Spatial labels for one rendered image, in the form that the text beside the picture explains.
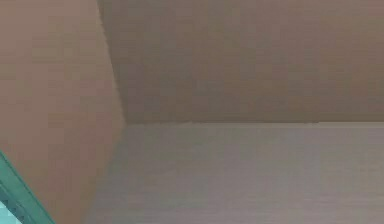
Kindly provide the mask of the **green framed window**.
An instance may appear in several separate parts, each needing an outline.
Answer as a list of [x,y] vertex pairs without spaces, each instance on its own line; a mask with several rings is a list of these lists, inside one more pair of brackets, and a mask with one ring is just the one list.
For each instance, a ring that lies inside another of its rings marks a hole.
[[56,224],[2,151],[0,224]]

